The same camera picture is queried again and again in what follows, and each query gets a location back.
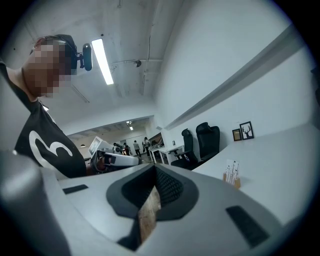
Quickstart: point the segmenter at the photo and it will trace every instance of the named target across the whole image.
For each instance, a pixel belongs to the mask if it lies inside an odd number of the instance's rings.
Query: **neck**
[[[13,82],[16,86],[18,86],[21,90],[25,92],[30,102],[35,102],[38,100],[38,97],[34,96],[28,88],[28,85],[24,78],[24,72],[22,67],[16,70],[7,67],[6,70],[8,72],[8,76],[11,82]]]

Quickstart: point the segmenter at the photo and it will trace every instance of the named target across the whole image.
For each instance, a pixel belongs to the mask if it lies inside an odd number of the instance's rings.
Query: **white desk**
[[[179,149],[182,149],[182,151],[184,151],[185,146],[184,145],[179,145],[179,146],[174,146],[174,147],[162,146],[162,147],[156,147],[153,149],[149,149],[149,151],[152,153],[153,161],[155,164],[157,163],[157,161],[156,161],[154,152],[159,151],[162,163],[163,164],[165,163],[164,157],[162,155],[162,154],[165,154],[166,158],[168,159],[169,165],[171,165],[172,159],[171,159],[170,153],[171,153],[171,151],[179,150]]]
[[[222,179],[227,159],[239,162],[240,191],[282,224],[306,210],[319,180],[320,131],[306,124],[235,141],[193,172]]]

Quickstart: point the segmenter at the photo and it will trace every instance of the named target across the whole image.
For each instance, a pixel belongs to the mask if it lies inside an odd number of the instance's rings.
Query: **security camera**
[[[136,68],[139,68],[139,67],[141,66],[141,61],[140,61],[140,60],[136,60],[136,61],[134,62],[134,66],[135,66]]]

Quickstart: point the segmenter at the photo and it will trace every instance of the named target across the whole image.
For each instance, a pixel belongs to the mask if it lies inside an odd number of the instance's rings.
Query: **person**
[[[22,67],[11,69],[0,59],[4,79],[30,111],[15,145],[21,155],[55,172],[57,179],[93,174],[74,143],[45,111],[39,97],[52,94],[77,68],[77,47],[70,35],[44,36],[37,40]],[[97,164],[104,169],[104,158]]]
[[[130,156],[130,153],[129,153],[129,146],[127,145],[127,143],[123,143],[123,145],[124,145],[124,151],[125,151],[125,154],[127,155],[127,156]]]
[[[139,147],[139,144],[137,143],[136,140],[134,141],[133,146],[134,146],[134,150],[135,150],[136,155],[139,156],[139,157],[141,157],[140,147]]]
[[[146,155],[149,157],[150,156],[150,152],[149,152],[150,141],[148,140],[147,137],[144,137],[144,141],[142,144],[143,144],[143,147],[145,148]]]

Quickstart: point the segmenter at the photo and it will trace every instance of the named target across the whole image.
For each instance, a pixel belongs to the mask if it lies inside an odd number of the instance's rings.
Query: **ceiling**
[[[132,123],[130,124],[130,126],[133,127],[133,130],[137,130],[139,128],[144,128],[148,121],[149,121],[149,118],[133,120]],[[101,126],[101,127],[96,127],[94,129],[90,129],[90,130],[84,130],[81,132],[77,132],[77,133],[68,135],[68,137],[71,140],[78,140],[81,138],[85,138],[88,136],[94,136],[94,135],[101,134],[101,133],[120,132],[120,131],[124,131],[124,132],[130,131],[130,128],[127,125],[126,121],[113,123],[113,124],[109,124],[109,125],[105,125],[105,126]]]
[[[63,115],[79,116],[75,114],[83,109],[112,109],[119,102],[143,101],[153,94],[182,3],[183,0],[39,1],[21,19],[1,56],[9,67],[18,68],[41,36],[71,35],[78,52],[83,44],[103,39],[114,84],[106,84],[92,50],[91,71],[78,67],[77,76],[60,87],[59,93],[41,99],[57,124]],[[134,66],[135,60],[141,60],[140,67]]]

